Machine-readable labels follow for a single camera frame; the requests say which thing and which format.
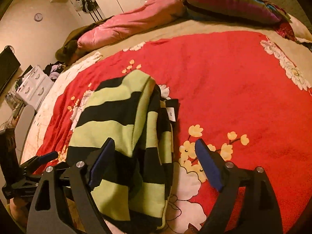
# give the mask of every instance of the yellow flower print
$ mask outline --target yellow flower print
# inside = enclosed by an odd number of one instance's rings
[[[220,155],[224,161],[231,160],[232,153],[233,153],[232,148],[233,148],[233,145],[229,145],[229,144],[223,144],[221,146]]]
[[[204,183],[207,180],[206,174],[199,161],[197,164],[192,166],[192,170],[197,173],[200,182]]]
[[[57,153],[58,153],[58,155],[59,155],[58,158],[57,158],[58,162],[59,162],[59,163],[60,163],[60,162],[65,162],[65,161],[66,161],[66,157],[67,157],[67,148],[66,148],[66,145],[64,145],[62,151],[58,151]]]
[[[188,133],[189,133],[190,136],[193,136],[193,137],[201,137],[203,130],[204,129],[201,128],[199,124],[197,124],[195,126],[190,126],[188,128]]]
[[[133,68],[133,65],[134,65],[134,63],[135,63],[135,60],[130,60],[129,63],[130,63],[130,65],[128,65],[125,69],[123,69],[123,70],[121,71],[121,73],[127,74],[127,70],[132,71],[131,69]],[[139,64],[138,66],[136,66],[136,69],[140,69],[141,67],[142,67],[141,64]]]
[[[237,137],[237,134],[234,131],[227,133],[227,138],[229,138],[229,140],[235,140],[236,137]]]
[[[241,143],[242,143],[242,145],[247,145],[249,143],[249,139],[247,138],[246,134],[243,134],[241,136]]]
[[[76,103],[74,105],[74,108],[78,105],[78,103],[79,103],[79,99],[77,99],[77,101],[76,101]]]
[[[195,159],[195,143],[190,143],[189,141],[185,141],[183,145],[180,146],[179,151],[181,152],[181,157],[179,162],[183,163],[183,161],[188,160],[188,158]]]
[[[208,144],[207,147],[208,147],[211,151],[216,151],[216,146],[213,146],[212,144]]]
[[[186,160],[184,162],[184,164],[181,166],[183,166],[188,173],[189,172],[196,172],[200,182],[204,183],[207,180],[206,174],[205,174],[205,172],[202,168],[202,165],[200,164],[199,161],[197,164],[192,165],[192,162],[190,160]]]

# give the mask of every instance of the green striped fabric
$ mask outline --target green striped fabric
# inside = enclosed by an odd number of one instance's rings
[[[93,199],[120,230],[151,233],[164,227],[173,179],[173,134],[166,104],[153,78],[140,70],[102,82],[72,134],[71,166],[115,141],[115,158]]]

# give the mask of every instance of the red patterned cloth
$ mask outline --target red patterned cloth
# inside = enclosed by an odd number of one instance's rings
[[[288,231],[312,195],[312,97],[301,72],[260,33],[197,34],[141,43],[92,65],[58,98],[38,155],[63,149],[65,154],[70,118],[85,92],[133,69],[150,74],[163,85],[165,97],[180,101],[165,233],[184,232],[188,223],[200,228],[215,203],[217,192],[193,150],[198,138],[240,168],[266,170]],[[234,227],[238,213],[236,207],[228,228]]]
[[[290,23],[288,23],[287,21],[279,23],[278,26],[274,27],[274,30],[283,38],[297,42],[297,39],[294,35],[294,30],[291,28]]]

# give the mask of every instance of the blue gripper pad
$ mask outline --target blue gripper pad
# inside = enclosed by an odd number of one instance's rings
[[[112,138],[108,138],[100,150],[102,152],[90,170],[88,186],[92,189],[100,185],[106,167],[115,157],[115,141]]]
[[[48,154],[45,154],[43,156],[38,157],[38,163],[40,165],[47,164],[47,163],[49,163],[50,161],[52,161],[52,160],[54,160],[56,158],[58,158],[57,151],[52,151],[52,152],[50,152]]]
[[[202,139],[198,139],[195,142],[195,153],[209,183],[221,192],[224,187],[221,178],[221,170],[224,165],[224,160],[218,152],[211,151]]]

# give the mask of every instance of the black metal bracket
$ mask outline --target black metal bracket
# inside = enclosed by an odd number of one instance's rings
[[[59,234],[80,233],[73,227],[63,190],[64,186],[71,186],[72,199],[86,232],[111,234],[91,191],[99,186],[106,166],[114,157],[114,151],[115,143],[108,138],[102,148],[93,151],[85,162],[78,161],[69,168],[66,163],[47,167],[31,204],[27,233],[53,234],[55,226],[58,226]]]
[[[239,187],[246,187],[236,228],[227,234],[283,234],[277,199],[265,170],[240,169],[210,151],[202,139],[195,143],[196,155],[218,199],[199,234],[223,234],[234,208]]]

